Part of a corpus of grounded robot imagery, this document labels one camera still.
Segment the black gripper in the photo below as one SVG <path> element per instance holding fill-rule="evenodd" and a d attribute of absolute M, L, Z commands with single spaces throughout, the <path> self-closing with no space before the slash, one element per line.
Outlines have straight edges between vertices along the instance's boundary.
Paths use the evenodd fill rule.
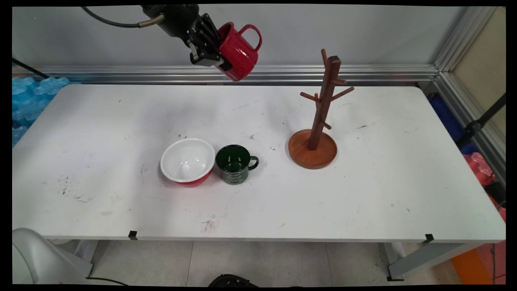
<path fill-rule="evenodd" d="M 220 46 L 222 39 L 208 13 L 199 15 L 199 5 L 142 5 L 143 13 L 154 19 L 159 15 L 163 20 L 158 26 L 170 37 L 188 40 L 188 30 L 198 18 L 199 41 L 189 40 L 191 53 L 190 62 L 193 65 L 217 67 L 223 72 L 233 68 L 233 64 L 222 54 Z"/>

